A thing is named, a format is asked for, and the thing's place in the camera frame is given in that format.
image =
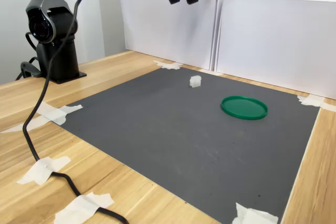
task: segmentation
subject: small white cube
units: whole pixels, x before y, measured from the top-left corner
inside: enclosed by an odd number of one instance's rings
[[[192,76],[190,78],[190,87],[196,88],[201,86],[201,80],[202,80],[201,76]]]

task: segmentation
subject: masking tape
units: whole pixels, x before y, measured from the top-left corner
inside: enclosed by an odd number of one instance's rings
[[[162,68],[175,69],[175,70],[180,69],[180,66],[183,65],[182,63],[177,63],[177,62],[174,62],[174,63],[163,63],[163,62],[159,62],[157,60],[155,60],[154,62],[156,62],[158,66],[162,66]]]
[[[107,208],[113,203],[110,194],[80,195],[63,210],[56,213],[54,224],[81,224],[90,219],[99,207]]]
[[[70,161],[71,159],[66,156],[58,159],[52,159],[50,157],[41,158],[29,169],[22,179],[17,181],[17,183],[24,185],[35,181],[36,184],[42,185],[48,180],[52,172],[58,172]]]
[[[270,215],[267,212],[245,208],[236,203],[237,217],[232,224],[277,224],[278,217]]]
[[[336,106],[335,105],[330,105],[328,103],[324,102],[324,97],[319,97],[314,94],[310,94],[307,97],[301,97],[298,95],[299,102],[303,105],[311,105],[315,107],[321,107],[325,110],[333,111],[336,112]]]
[[[214,72],[214,71],[210,71],[210,70],[206,70],[206,69],[201,69],[200,72],[212,74],[213,76],[221,76],[222,75],[222,73],[218,73],[218,72]]]
[[[37,113],[39,113],[41,116],[38,116],[37,118],[34,118],[30,121],[30,123],[27,126],[27,131],[36,129],[50,121],[53,121],[54,123],[58,125],[62,125],[66,121],[67,114],[72,113],[82,108],[83,108],[82,105],[77,105],[77,106],[71,106],[71,107],[63,106],[57,109],[49,105],[48,103],[42,102],[40,107],[37,110]],[[23,123],[15,127],[12,127],[8,130],[2,131],[1,133],[21,131],[22,127],[23,127]]]

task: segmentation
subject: tape strip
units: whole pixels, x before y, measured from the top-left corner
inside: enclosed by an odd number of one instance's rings
[[[314,94],[310,94],[307,97],[301,97],[298,95],[299,102],[303,105],[311,105],[315,107],[321,107],[325,110],[333,111],[336,112],[336,106],[335,105],[330,105],[328,103],[324,102],[324,97],[319,97]]]
[[[278,217],[270,215],[267,212],[245,208],[236,203],[237,217],[232,224],[277,224]]]
[[[113,203],[110,194],[80,195],[55,215],[54,224],[83,223],[90,219],[99,207],[107,208]]]
[[[213,76],[221,76],[222,75],[222,73],[218,73],[218,72],[214,72],[214,71],[210,71],[210,70],[206,70],[206,69],[201,69],[200,72],[212,74]]]
[[[24,185],[35,181],[36,184],[43,185],[52,172],[58,172],[70,161],[71,159],[66,156],[58,159],[52,159],[50,157],[41,158],[29,169],[22,179],[17,181],[17,183]]]
[[[177,63],[177,62],[174,62],[174,63],[163,63],[163,62],[159,62],[157,60],[155,60],[154,62],[156,62],[158,66],[162,66],[162,68],[175,69],[175,70],[180,69],[180,66],[183,65],[182,63]]]
[[[39,113],[41,116],[34,118],[31,120],[31,122],[27,126],[27,131],[31,131],[33,129],[36,129],[50,121],[53,121],[54,123],[58,125],[62,125],[66,121],[66,115],[69,113],[72,113],[76,110],[79,110],[83,108],[82,105],[77,106],[63,106],[59,109],[54,108],[53,106],[49,105],[48,103],[42,102],[40,107],[37,110],[37,113]],[[16,132],[21,131],[23,127],[23,123],[19,124],[15,127],[12,127],[8,130],[2,131],[0,133],[8,133],[8,132]]]

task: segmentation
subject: gray mat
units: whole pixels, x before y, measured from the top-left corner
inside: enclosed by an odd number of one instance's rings
[[[202,86],[190,88],[197,74]],[[230,95],[259,99],[269,113],[229,116],[219,105]],[[64,129],[222,223],[237,216],[236,202],[281,218],[319,110],[189,69],[159,69],[77,104]]]

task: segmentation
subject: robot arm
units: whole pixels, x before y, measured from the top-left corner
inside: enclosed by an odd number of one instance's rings
[[[65,37],[72,19],[72,12],[64,0],[31,0],[26,8],[29,30],[41,43]],[[77,24],[72,34],[77,31]]]
[[[23,62],[21,72],[24,77],[47,76],[48,66],[52,56],[62,46],[62,50],[52,64],[51,81],[61,84],[86,76],[79,72],[75,49],[75,33],[77,21],[72,26],[69,37],[65,40],[70,29],[73,14],[64,0],[31,0],[26,8],[29,20],[29,30],[39,41],[36,47],[40,71],[31,63]]]

